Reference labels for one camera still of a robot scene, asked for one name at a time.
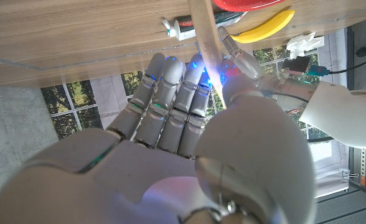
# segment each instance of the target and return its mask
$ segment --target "window frame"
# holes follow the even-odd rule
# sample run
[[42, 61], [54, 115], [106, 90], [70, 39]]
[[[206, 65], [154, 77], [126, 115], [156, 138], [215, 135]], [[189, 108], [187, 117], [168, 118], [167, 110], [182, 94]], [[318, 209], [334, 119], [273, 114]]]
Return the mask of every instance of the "window frame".
[[77, 122], [78, 129], [79, 129], [79, 131], [81, 131], [82, 130], [82, 125], [81, 125], [81, 122], [79, 120], [77, 112], [81, 111], [81, 110], [86, 110], [86, 109], [97, 107], [97, 104], [95, 103], [95, 104], [92, 104], [92, 105], [86, 105], [86, 106], [82, 106], [82, 107], [79, 107], [79, 108], [75, 108], [74, 105], [73, 105], [73, 102], [72, 102], [71, 94], [68, 91], [67, 84], [64, 83], [64, 84], [61, 84], [61, 85], [63, 86], [65, 95], [67, 96], [68, 103], [70, 104], [71, 109], [68, 110], [68, 111], [60, 112], [60, 113], [55, 113], [55, 114], [51, 113], [50, 117], [55, 118], [55, 117], [58, 117], [58, 116], [61, 116], [61, 115], [66, 115], [66, 114], [72, 113], [74, 118], [75, 118], [75, 121]]

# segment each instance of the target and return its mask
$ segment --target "white plastic part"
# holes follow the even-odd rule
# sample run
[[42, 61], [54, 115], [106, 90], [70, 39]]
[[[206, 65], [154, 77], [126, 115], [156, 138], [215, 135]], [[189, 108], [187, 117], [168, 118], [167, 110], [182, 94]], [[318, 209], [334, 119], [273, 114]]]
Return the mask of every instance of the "white plastic part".
[[344, 86], [320, 82], [299, 120], [366, 149], [366, 96], [353, 95]]
[[217, 205], [201, 191], [194, 161], [129, 141], [86, 173], [28, 167], [0, 190], [0, 223], [179, 224], [204, 207]]
[[316, 33], [308, 35], [299, 35], [289, 40], [287, 50], [291, 52], [290, 58], [294, 59], [297, 56], [305, 56], [305, 50], [312, 50], [324, 46], [324, 37], [314, 38]]
[[228, 164], [248, 181], [259, 183], [281, 205], [288, 223], [314, 223], [309, 146], [273, 100], [259, 96], [233, 100], [209, 121], [195, 155]]

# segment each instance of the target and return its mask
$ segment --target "wooden surface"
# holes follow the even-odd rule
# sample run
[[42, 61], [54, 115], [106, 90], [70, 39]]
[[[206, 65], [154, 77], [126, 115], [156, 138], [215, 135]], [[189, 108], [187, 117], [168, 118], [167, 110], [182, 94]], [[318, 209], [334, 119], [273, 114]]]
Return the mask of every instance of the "wooden surface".
[[223, 108], [226, 102], [223, 99], [223, 85], [220, 82], [219, 68], [222, 66], [220, 37], [214, 28], [215, 18], [211, 0], [189, 0], [192, 22], [199, 49], [201, 50], [205, 68], [216, 93], [222, 101]]
[[[296, 14], [284, 30], [241, 47], [282, 45], [298, 34], [324, 35], [366, 19], [366, 0], [286, 0], [247, 13], [227, 30], [252, 29], [288, 6]], [[146, 68], [155, 52], [188, 62], [196, 39], [168, 37], [162, 17], [189, 14], [185, 0], [2, 0], [0, 85], [51, 86], [131, 72]]]

